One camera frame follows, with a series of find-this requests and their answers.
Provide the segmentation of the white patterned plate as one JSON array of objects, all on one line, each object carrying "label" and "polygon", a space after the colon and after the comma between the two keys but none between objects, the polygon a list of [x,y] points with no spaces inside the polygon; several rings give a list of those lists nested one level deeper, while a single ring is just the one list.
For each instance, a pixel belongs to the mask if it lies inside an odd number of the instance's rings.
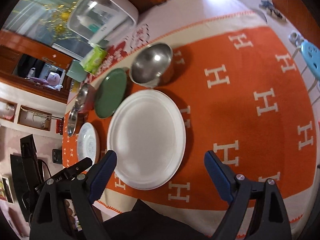
[{"label": "white patterned plate", "polygon": [[100,141],[97,130],[90,122],[81,126],[76,150],[78,161],[89,157],[92,160],[92,165],[97,163],[100,156]]}]

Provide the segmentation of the small steel bowl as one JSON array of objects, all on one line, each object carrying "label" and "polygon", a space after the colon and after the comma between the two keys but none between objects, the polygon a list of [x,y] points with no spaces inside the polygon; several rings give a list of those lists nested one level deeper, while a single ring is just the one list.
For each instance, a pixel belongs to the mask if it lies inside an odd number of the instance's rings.
[{"label": "small steel bowl", "polygon": [[67,120],[67,135],[72,137],[80,132],[81,126],[84,124],[84,115],[76,110],[73,106]]}]

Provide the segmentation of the steel bowl red outside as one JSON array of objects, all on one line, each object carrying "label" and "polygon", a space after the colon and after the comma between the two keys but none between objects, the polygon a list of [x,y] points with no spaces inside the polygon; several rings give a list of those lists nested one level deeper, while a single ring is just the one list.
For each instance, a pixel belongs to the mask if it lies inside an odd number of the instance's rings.
[{"label": "steel bowl red outside", "polygon": [[79,90],[76,100],[75,109],[78,113],[86,113],[94,108],[95,88],[90,84],[84,84]]}]

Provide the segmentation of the large white plate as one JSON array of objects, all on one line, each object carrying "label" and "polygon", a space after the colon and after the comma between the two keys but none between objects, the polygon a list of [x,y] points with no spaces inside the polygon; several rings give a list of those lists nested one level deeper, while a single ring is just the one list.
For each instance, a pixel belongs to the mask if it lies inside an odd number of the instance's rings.
[{"label": "large white plate", "polygon": [[182,163],[185,145],[180,110],[158,90],[140,90],[128,96],[108,127],[107,149],[118,158],[115,173],[138,190],[153,190],[167,183]]}]

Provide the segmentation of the green plate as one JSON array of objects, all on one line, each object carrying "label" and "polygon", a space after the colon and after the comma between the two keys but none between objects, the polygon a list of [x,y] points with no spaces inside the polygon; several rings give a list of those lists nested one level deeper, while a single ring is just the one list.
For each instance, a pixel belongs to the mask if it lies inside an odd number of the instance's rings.
[{"label": "green plate", "polygon": [[94,110],[98,118],[110,117],[121,104],[127,87],[127,74],[117,68],[108,73],[100,84],[94,101]]}]

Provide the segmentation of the large steel bowl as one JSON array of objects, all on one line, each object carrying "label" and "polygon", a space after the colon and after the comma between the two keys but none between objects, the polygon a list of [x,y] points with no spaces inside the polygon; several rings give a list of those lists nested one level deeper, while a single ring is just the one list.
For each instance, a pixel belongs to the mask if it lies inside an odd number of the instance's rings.
[{"label": "large steel bowl", "polygon": [[146,46],[135,57],[129,71],[133,83],[151,89],[169,83],[173,74],[173,51],[166,43]]}]

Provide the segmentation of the light green ceramic jar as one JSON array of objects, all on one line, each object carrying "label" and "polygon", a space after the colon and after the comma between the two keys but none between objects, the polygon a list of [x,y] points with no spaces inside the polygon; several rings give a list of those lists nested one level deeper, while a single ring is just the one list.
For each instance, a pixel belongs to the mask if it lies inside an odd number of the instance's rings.
[{"label": "light green ceramic jar", "polygon": [[83,69],[80,61],[73,60],[70,67],[68,68],[66,75],[73,80],[82,83],[87,77],[87,72]]}]

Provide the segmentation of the green wet wipes pack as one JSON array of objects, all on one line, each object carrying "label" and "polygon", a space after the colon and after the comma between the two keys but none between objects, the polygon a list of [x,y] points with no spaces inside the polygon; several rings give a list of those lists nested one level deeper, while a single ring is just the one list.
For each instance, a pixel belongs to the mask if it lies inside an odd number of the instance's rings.
[{"label": "green wet wipes pack", "polygon": [[99,46],[95,46],[81,61],[80,65],[83,70],[90,73],[95,74],[98,71],[98,68],[104,61],[104,58],[107,55],[107,51],[100,48]]}]

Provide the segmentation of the orange H-pattern blanket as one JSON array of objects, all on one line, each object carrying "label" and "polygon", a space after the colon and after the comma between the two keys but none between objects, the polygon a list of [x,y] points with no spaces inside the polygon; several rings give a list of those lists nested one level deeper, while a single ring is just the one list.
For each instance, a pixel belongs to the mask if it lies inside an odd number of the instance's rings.
[{"label": "orange H-pattern blanket", "polygon": [[141,199],[159,213],[211,236],[227,209],[204,167],[204,154],[212,150],[251,180],[274,179],[291,229],[302,228],[312,205],[318,123],[299,68],[276,33],[265,24],[247,34],[253,42],[243,52],[218,48],[226,35],[187,46],[192,58],[184,77],[193,79],[213,60],[229,67],[235,80],[221,95],[217,88],[207,92],[197,83],[201,101],[187,97],[190,105],[178,107],[187,142],[177,173],[150,191],[134,189],[114,174],[95,202],[97,208],[113,217]]}]

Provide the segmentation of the gold flower decoration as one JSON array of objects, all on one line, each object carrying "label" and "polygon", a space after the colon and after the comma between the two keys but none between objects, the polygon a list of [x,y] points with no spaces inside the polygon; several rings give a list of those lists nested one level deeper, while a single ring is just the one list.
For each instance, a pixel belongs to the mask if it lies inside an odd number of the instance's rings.
[{"label": "gold flower decoration", "polygon": [[70,40],[72,38],[80,41],[81,37],[67,27],[71,13],[76,8],[76,2],[67,4],[44,4],[48,16],[40,18],[40,25],[53,36],[54,41]]}]

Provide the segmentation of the white sterilizer cabinet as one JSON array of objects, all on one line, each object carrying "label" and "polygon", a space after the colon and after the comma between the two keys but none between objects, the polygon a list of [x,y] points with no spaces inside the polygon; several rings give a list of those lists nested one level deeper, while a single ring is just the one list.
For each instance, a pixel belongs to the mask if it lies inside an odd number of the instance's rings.
[{"label": "white sterilizer cabinet", "polygon": [[79,0],[67,27],[91,46],[106,48],[137,25],[139,12],[128,0]]}]

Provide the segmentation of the blue plastic stool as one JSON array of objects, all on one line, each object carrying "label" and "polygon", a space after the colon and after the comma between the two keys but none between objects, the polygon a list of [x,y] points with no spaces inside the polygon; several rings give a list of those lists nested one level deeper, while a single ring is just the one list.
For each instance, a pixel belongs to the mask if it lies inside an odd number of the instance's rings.
[{"label": "blue plastic stool", "polygon": [[316,78],[316,80],[320,80],[320,51],[313,43],[304,40],[300,47],[300,52],[306,65]]}]

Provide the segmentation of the pink printed tablecloth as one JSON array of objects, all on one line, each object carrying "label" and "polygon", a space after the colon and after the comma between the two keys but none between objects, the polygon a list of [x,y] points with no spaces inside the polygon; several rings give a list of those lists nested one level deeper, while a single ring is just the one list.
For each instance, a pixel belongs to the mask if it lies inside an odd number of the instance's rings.
[{"label": "pink printed tablecloth", "polygon": [[202,66],[200,74],[188,79],[183,71],[191,66],[192,53],[187,51],[189,44],[226,35],[226,41],[218,48],[225,48],[228,53],[243,52],[252,45],[249,29],[265,26],[265,22],[239,0],[170,0],[164,5],[155,6],[139,18],[134,30],[127,31],[122,40],[112,43],[112,53],[99,67],[97,74],[88,74],[85,82],[98,88],[107,74],[115,68],[128,69],[134,58],[149,45],[163,42],[174,51],[174,75],[171,83],[158,87],[167,94],[179,108],[190,105],[187,97],[201,101],[196,91],[199,83],[204,90],[217,95],[224,88],[231,88],[235,76],[230,68],[210,60]]}]

